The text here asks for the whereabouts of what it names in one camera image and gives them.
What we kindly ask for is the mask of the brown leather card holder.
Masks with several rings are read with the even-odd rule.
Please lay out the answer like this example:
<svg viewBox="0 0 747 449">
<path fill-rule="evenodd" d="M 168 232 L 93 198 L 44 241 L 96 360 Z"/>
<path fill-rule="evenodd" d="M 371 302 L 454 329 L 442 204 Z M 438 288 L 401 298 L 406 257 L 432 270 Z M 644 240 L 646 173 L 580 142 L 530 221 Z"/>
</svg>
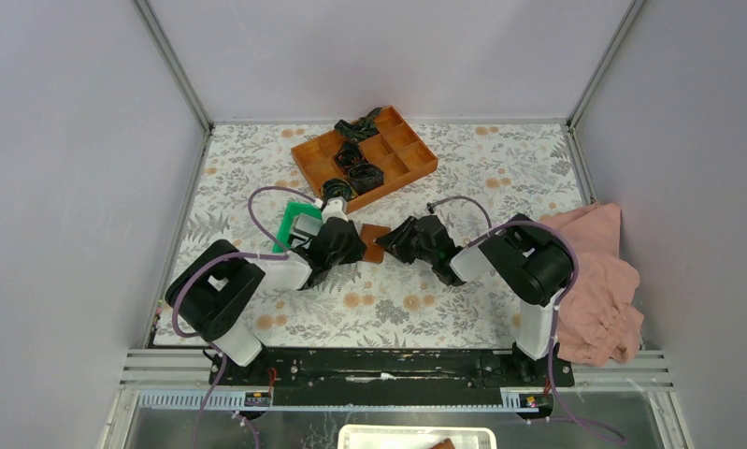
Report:
<svg viewBox="0 0 747 449">
<path fill-rule="evenodd" d="M 366 251 L 362 261 L 372 264 L 380 264 L 383 261 L 385 250 L 376 243 L 376 239 L 383 237 L 391 232 L 388 226 L 375 224 L 363 224 L 360 231 L 360 238 L 366 245 Z"/>
</svg>

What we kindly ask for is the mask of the green plastic card box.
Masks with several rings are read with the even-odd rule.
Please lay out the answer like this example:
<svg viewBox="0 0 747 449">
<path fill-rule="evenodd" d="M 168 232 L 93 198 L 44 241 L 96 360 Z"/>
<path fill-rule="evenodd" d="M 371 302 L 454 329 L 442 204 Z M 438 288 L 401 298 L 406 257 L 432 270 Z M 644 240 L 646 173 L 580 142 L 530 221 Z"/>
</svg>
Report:
<svg viewBox="0 0 747 449">
<path fill-rule="evenodd" d="M 311 204 L 290 202 L 285 209 L 277 240 L 290 249 L 308 243 L 317 236 L 323 219 L 321 211 Z"/>
</svg>

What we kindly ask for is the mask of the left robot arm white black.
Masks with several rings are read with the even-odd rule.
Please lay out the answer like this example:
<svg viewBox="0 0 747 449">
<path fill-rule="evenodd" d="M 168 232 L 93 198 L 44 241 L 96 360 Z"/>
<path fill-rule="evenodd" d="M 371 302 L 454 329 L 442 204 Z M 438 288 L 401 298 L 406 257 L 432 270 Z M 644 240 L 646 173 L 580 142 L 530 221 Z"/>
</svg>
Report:
<svg viewBox="0 0 747 449">
<path fill-rule="evenodd" d="M 231 359 L 231 372 L 244 384 L 266 375 L 264 345 L 241 322 L 258 294 L 308 290 L 332 268 L 362 260 L 366 245 L 346 215 L 341 197 L 324 201 L 322 225 L 307 243 L 284 253 L 243 253 L 226 239 L 214 241 L 165 291 L 176 333 L 183 319 L 193 334 Z"/>
</svg>

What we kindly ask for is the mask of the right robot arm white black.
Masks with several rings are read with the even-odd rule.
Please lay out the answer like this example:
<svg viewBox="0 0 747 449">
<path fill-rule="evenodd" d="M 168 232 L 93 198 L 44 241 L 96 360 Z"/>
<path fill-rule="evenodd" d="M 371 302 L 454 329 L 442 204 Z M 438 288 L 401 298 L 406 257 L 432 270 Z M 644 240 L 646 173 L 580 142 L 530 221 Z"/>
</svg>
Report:
<svg viewBox="0 0 747 449">
<path fill-rule="evenodd" d="M 554 308 L 578 271 L 576 255 L 553 229 L 517 214 L 461 247 L 436 215 L 426 215 L 409 217 L 374 242 L 401 263 L 425 262 L 446 285 L 460 286 L 485 273 L 499 275 L 521 300 L 522 324 L 515 338 L 521 354 L 512 361 L 514 376 L 535 385 L 549 374 Z"/>
</svg>

